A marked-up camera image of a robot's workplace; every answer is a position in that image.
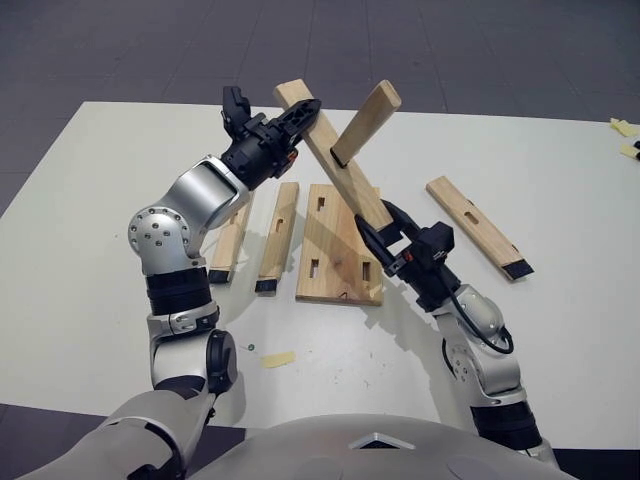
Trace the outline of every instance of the wooden piece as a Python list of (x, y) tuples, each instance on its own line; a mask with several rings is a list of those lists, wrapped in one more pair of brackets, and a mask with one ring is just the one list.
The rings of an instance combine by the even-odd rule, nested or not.
[(426, 189), (507, 278), (515, 280), (533, 272), (509, 239), (447, 177), (427, 183)]
[(311, 185), (296, 298), (382, 305), (382, 268), (333, 185)]
[(209, 283), (228, 283), (231, 281), (249, 220), (252, 201), (253, 193), (247, 204), (220, 227), (220, 236), (209, 268)]
[(342, 167), (347, 166), (400, 105), (402, 100), (389, 80), (376, 85), (331, 148), (336, 161)]
[(256, 293), (268, 295), (276, 291), (278, 280), (287, 262), (299, 190), (300, 186), (297, 182), (284, 182), (280, 185), (267, 245), (262, 257), (262, 266), (256, 282)]
[[(278, 85), (274, 90), (274, 96), (280, 106), (285, 109), (299, 100), (313, 98), (302, 80)], [(354, 214), (362, 216), (377, 231), (393, 222), (391, 215), (355, 159), (352, 159), (345, 168), (341, 168), (334, 160), (331, 147), (338, 141), (338, 134), (322, 110), (318, 113), (314, 125), (302, 134), (302, 138)]]

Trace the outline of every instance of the black cable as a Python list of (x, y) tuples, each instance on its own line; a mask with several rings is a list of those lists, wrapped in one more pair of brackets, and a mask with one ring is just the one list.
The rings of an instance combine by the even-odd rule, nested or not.
[(491, 348), (492, 350), (498, 353), (502, 353), (504, 355), (513, 353), (513, 338), (511, 337), (509, 330), (507, 330), (507, 327), (503, 326), (502, 332), (501, 332), (502, 339), (507, 342), (507, 348), (502, 348), (502, 347), (499, 347), (498, 345), (494, 345), (493, 343), (491, 343), (491, 341), (489, 341), (489, 339), (485, 336), (485, 334), (482, 333), (478, 329), (478, 327), (476, 327), (475, 323), (473, 323), (473, 320), (471, 320), (467, 315), (467, 313), (464, 311), (464, 309), (460, 305), (460, 302), (458, 302), (456, 294), (453, 292), (453, 290), (451, 290), (451, 287), (447, 285), (447, 282), (445, 282), (444, 278), (442, 277), (442, 271), (440, 269), (437, 270), (437, 276), (438, 276), (438, 279), (440, 280), (440, 283), (442, 283), (442, 286), (445, 288), (445, 290), (447, 290), (447, 293), (449, 294), (449, 298), (451, 298), (451, 301), (453, 302), (453, 305), (456, 307), (456, 310), (458, 311), (458, 313), (460, 314), (464, 322), (467, 324), (467, 326), (476, 335), (476, 337), (482, 340), (489, 348)]
[(447, 357), (447, 341), (444, 338), (442, 339), (442, 358), (444, 358), (444, 363), (447, 365), (447, 368), (451, 372), (451, 375), (456, 378), (456, 374), (453, 371), (453, 365), (451, 365), (449, 357)]

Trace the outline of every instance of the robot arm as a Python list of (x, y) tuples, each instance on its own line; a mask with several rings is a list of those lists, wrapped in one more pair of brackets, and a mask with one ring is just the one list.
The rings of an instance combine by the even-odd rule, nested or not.
[[(418, 305), (436, 319), (444, 337), (444, 362), (469, 404), (479, 435), (557, 466), (527, 403), (500, 309), (472, 286), (462, 285), (445, 265), (454, 247), (453, 229), (441, 222), (420, 228), (404, 211), (383, 203), (393, 218), (386, 235), (356, 215), (358, 230), (387, 276), (398, 275), (411, 285)], [(387, 247), (401, 234), (411, 243), (393, 255)]]
[(151, 304), (154, 390), (130, 399), (67, 454), (24, 478), (184, 477), (217, 396), (237, 377), (233, 338), (215, 328), (220, 309), (211, 298), (202, 242), (247, 202), (249, 191), (291, 167), (300, 135), (319, 110), (319, 100), (301, 101), (266, 122), (262, 113), (251, 116), (239, 88), (224, 88), (229, 149), (180, 176), (128, 227)]

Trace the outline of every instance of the black rubber tip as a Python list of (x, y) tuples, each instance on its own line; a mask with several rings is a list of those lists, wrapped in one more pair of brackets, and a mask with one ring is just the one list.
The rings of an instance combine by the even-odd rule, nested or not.
[(230, 281), (231, 275), (227, 270), (209, 270), (209, 283), (229, 283)]
[(258, 280), (255, 291), (259, 295), (275, 295), (276, 288), (278, 288), (277, 280)]
[(531, 265), (529, 265), (526, 260), (518, 260), (517, 262), (505, 265), (502, 269), (514, 280), (533, 273), (533, 268), (531, 268)]

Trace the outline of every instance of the white table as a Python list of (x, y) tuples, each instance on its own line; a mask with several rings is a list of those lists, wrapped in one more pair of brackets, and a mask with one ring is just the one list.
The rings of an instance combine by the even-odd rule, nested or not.
[[(339, 129), (352, 114), (328, 112)], [(502, 309), (557, 447), (640, 447), (640, 164), (617, 153), (623, 141), (602, 123), (398, 113), (359, 156), (383, 197), (427, 226), (453, 225), (424, 191), (448, 175), (536, 270), (510, 284), (455, 227), (449, 265)], [(107, 415), (150, 388), (149, 306), (126, 225), (228, 144), (217, 106), (82, 106), (0, 221), (0, 402)], [(214, 291), (220, 325), (256, 345), (239, 349), (241, 376), (214, 424), (384, 412), (469, 428), (412, 291), (386, 281), (381, 308), (294, 300), (308, 188), (328, 179), (306, 146), (285, 179), (301, 184), (300, 217), (278, 295), (253, 293), (275, 181), (257, 191), (231, 287)], [(260, 367), (288, 350), (295, 363)]]

